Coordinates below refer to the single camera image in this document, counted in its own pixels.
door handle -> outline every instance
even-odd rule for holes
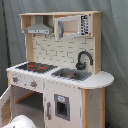
[[[58,25],[60,26],[60,33],[59,33],[59,38],[63,37],[64,34],[64,26],[62,21],[58,21]]]
[[[49,111],[50,106],[51,106],[51,104],[50,104],[50,102],[48,102],[47,103],[47,117],[48,117],[48,120],[51,120],[51,115],[50,115],[50,111]]]

range hood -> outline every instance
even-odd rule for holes
[[[52,34],[53,29],[43,24],[43,16],[35,16],[35,24],[27,27],[25,33]]]

gray wall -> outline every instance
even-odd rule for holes
[[[8,67],[6,43],[5,21],[2,1],[0,1],[0,96],[8,85],[6,75],[6,68]]]
[[[120,0],[4,0],[12,65],[25,61],[19,13],[102,11],[102,70],[115,82],[106,88],[106,121],[128,127],[128,1]]]

oven door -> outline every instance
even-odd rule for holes
[[[10,85],[0,97],[0,128],[14,118],[12,86]]]

cabinet door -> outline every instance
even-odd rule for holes
[[[45,128],[82,128],[78,88],[46,82],[44,98]]]
[[[55,18],[56,41],[91,34],[91,16],[76,15]]]
[[[8,109],[10,109],[10,118],[14,118],[14,103],[13,103],[13,95],[12,95],[12,86],[9,86],[3,95],[0,97],[0,128],[8,123],[7,114]]]

